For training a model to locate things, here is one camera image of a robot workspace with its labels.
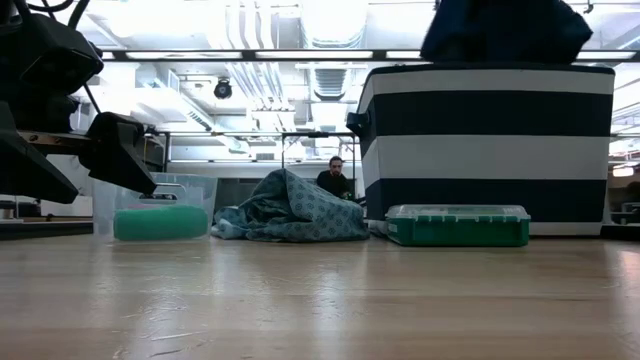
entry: dark shirt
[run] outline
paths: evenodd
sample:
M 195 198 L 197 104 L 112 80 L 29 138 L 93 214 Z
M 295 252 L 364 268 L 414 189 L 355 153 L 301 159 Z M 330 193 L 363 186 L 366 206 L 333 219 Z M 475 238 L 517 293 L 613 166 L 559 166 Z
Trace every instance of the dark shirt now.
M 329 170 L 323 171 L 318 175 L 316 184 L 337 197 L 341 197 L 344 193 L 349 192 L 347 178 L 342 174 L 333 176 Z

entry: black fabric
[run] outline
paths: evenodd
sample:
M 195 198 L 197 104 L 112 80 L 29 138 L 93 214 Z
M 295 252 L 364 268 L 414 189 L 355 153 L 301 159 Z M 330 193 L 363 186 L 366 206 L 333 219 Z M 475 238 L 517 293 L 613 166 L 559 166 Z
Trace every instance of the black fabric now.
M 376 137 L 389 135 L 608 137 L 612 106 L 612 95 L 587 93 L 429 91 L 379 94 L 366 113 L 368 122 L 360 134 L 361 150 L 364 156 Z
M 320 188 L 337 197 L 342 197 L 344 193 L 349 192 L 347 178 L 342 174 L 333 176 L 329 170 L 321 172 L 320 175 L 318 175 L 316 183 Z
M 571 64 L 592 34 L 561 0 L 443 0 L 420 54 L 433 62 Z
M 533 222 L 600 222 L 606 180 L 380 179 L 367 188 L 367 217 L 393 205 L 521 205 Z

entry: green plastic container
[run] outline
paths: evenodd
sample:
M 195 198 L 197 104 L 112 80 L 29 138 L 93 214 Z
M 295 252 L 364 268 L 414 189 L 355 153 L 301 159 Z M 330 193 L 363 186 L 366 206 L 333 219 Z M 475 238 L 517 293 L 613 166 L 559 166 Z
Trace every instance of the green plastic container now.
M 397 205 L 389 238 L 403 246 L 525 246 L 531 217 L 522 206 Z

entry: ceiling duct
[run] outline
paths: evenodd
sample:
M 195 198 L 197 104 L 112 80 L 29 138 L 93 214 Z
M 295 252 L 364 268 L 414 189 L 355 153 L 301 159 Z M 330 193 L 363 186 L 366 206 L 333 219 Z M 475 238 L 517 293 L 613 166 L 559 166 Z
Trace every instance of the ceiling duct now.
M 638 12 L 638 10 L 640 10 L 638 7 L 636 7 L 637 5 L 635 5 L 633 7 L 631 7 L 632 4 L 624 4 L 624 5 L 626 5 L 626 6 L 619 8 L 621 13 L 624 13 L 625 10 L 628 11 L 629 13 L 635 13 L 635 12 Z M 591 5 L 591 6 L 593 7 L 593 10 L 598 10 L 601 7 L 601 5 Z M 625 41 L 625 39 L 624 39 L 629 34 L 637 34 L 638 30 L 640 30 L 640 26 L 634 27 L 627 34 L 617 38 L 616 40 L 613 40 L 612 42 L 610 42 L 609 44 L 604 46 L 603 50 L 608 50 L 608 49 L 612 49 L 612 50 L 636 50 L 636 49 L 638 49 L 638 47 L 640 46 L 640 36 L 636 35 L 631 40 L 627 40 L 627 41 Z M 610 63 L 598 62 L 598 63 L 591 64 L 591 66 L 615 68 L 616 66 L 618 66 L 620 64 L 621 64 L 620 62 L 610 62 Z
M 212 12 L 211 31 L 207 33 L 209 44 L 213 48 L 236 49 L 273 49 L 271 33 L 271 7 L 255 0 L 226 0 L 215 2 Z M 282 126 L 285 131 L 295 131 L 293 116 L 282 116 L 280 112 L 292 110 L 282 84 L 277 64 L 272 63 L 227 63 L 227 70 L 238 83 L 247 99 L 251 114 L 274 112 L 276 116 L 256 116 L 257 120 L 275 121 L 274 127 Z
M 305 0 L 300 21 L 306 49 L 358 49 L 367 21 L 363 0 Z M 340 100 L 351 85 L 353 70 L 316 68 L 309 72 L 315 95 Z
M 229 131 L 215 126 L 213 119 L 189 97 L 180 93 L 180 78 L 171 70 L 158 71 L 155 66 L 145 64 L 136 69 L 136 98 L 145 107 L 164 117 L 165 122 L 194 121 L 203 131 Z M 218 140 L 232 153 L 249 153 L 249 144 L 232 137 L 220 136 Z

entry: man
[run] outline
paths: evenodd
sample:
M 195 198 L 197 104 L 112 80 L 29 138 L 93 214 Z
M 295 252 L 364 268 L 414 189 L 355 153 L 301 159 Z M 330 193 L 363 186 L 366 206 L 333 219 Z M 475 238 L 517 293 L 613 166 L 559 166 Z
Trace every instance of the man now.
M 346 199 L 349 196 L 349 183 L 342 175 L 343 161 L 339 156 L 334 156 L 329 161 L 329 170 L 325 170 L 318 175 L 316 184 L 332 193 L 333 195 Z

